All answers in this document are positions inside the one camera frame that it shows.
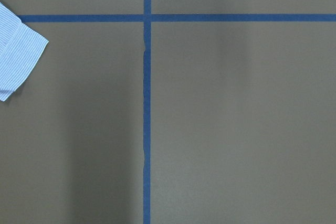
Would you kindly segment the light blue striped shirt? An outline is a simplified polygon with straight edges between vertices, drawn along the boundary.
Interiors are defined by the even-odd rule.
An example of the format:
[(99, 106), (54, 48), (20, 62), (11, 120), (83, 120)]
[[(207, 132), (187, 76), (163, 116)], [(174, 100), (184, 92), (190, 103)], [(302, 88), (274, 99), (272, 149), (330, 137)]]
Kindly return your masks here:
[(1, 4), (1, 101), (29, 77), (49, 41)]

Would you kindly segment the blue tape grid lines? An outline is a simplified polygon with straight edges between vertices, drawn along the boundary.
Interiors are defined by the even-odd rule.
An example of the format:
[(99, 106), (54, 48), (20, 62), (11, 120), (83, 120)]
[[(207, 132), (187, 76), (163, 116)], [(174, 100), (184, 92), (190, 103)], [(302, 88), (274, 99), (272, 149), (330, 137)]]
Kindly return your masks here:
[(152, 0), (143, 0), (142, 14), (28, 14), (27, 23), (143, 24), (143, 223), (151, 222), (151, 39), (152, 23), (205, 22), (334, 22), (334, 13), (154, 14)]

